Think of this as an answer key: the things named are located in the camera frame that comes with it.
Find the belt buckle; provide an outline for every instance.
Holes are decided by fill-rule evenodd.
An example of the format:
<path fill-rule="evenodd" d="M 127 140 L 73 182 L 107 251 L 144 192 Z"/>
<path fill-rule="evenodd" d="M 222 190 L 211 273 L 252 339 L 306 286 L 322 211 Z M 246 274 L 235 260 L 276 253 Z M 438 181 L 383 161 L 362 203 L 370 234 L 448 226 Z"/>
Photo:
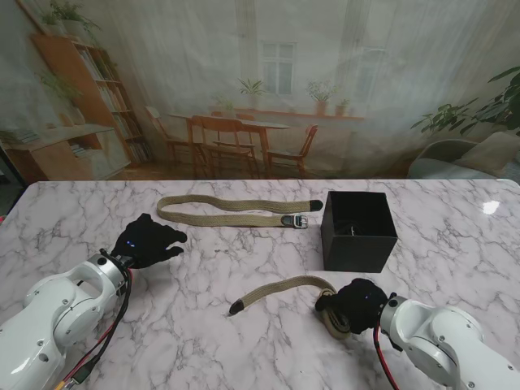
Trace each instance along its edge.
<path fill-rule="evenodd" d="M 304 215 L 284 215 L 282 224 L 288 228 L 307 229 L 309 221 Z"/>

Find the belt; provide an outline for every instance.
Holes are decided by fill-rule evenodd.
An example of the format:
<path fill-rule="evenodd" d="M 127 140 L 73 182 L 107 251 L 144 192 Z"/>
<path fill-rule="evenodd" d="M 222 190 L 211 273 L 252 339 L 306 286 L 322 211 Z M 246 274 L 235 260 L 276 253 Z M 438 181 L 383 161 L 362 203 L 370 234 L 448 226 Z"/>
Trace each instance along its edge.
<path fill-rule="evenodd" d="M 186 223 L 193 226 L 233 226 L 255 228 L 295 228 L 306 229 L 307 217 L 304 215 L 282 215 L 266 217 L 252 214 L 218 214 L 193 215 L 165 211 L 169 205 L 181 203 L 208 203 L 225 211 L 265 210 L 276 214 L 293 214 L 306 211 L 319 211 L 323 207 L 321 201 L 227 201 L 207 195 L 181 195 L 178 197 L 164 197 L 157 203 L 157 214 L 162 219 L 172 222 Z"/>
<path fill-rule="evenodd" d="M 322 292 L 319 294 L 318 299 L 322 295 L 336 294 L 334 286 L 328 283 L 325 279 L 309 275 L 296 276 L 291 279 L 282 280 L 281 282 L 266 284 L 253 290 L 249 294 L 244 295 L 241 299 L 235 301 L 235 303 L 231 305 L 229 315 L 240 313 L 247 306 L 252 305 L 254 302 L 266 297 L 267 295 L 281 293 L 282 291 L 299 286 L 315 286 L 321 288 Z M 343 340 L 350 336 L 349 321 L 343 315 L 337 314 L 330 307 L 326 307 L 320 313 L 322 315 L 323 323 L 332 337 L 338 340 Z"/>

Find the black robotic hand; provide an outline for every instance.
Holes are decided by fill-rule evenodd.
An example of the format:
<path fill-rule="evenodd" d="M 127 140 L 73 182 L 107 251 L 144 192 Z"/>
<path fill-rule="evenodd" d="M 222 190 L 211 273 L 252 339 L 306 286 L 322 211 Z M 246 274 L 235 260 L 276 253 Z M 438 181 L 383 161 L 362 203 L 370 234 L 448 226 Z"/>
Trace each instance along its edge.
<path fill-rule="evenodd" d="M 183 232 L 154 222 L 150 214 L 141 214 L 124 229 L 110 255 L 133 258 L 131 268 L 146 268 L 182 254 L 182 248 L 168 247 L 175 242 L 184 243 L 187 239 Z"/>
<path fill-rule="evenodd" d="M 349 320 L 350 331 L 357 335 L 379 320 L 379 313 L 387 303 L 384 291 L 367 279 L 354 279 L 336 295 L 321 296 L 316 302 L 317 311 L 331 308 Z"/>

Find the black belt end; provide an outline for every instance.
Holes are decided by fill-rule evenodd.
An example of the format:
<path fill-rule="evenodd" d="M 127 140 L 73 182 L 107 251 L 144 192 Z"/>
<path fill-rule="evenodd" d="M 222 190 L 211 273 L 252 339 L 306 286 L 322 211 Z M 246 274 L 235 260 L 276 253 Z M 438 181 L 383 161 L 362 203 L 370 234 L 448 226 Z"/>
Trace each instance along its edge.
<path fill-rule="evenodd" d="M 239 299 L 235 303 L 231 305 L 229 308 L 229 315 L 235 315 L 237 313 L 240 313 L 244 309 L 244 302 Z"/>
<path fill-rule="evenodd" d="M 323 208 L 323 202 L 322 201 L 309 201 L 310 204 L 310 211 L 320 211 Z"/>

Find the black cube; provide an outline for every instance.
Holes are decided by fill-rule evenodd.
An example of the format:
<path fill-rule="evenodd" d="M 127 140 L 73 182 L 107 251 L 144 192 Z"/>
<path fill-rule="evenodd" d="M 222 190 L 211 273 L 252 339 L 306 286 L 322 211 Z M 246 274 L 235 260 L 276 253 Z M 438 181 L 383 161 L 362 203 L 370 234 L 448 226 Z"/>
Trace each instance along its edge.
<path fill-rule="evenodd" d="M 325 271 L 379 273 L 397 242 L 385 193 L 329 192 L 321 232 Z"/>

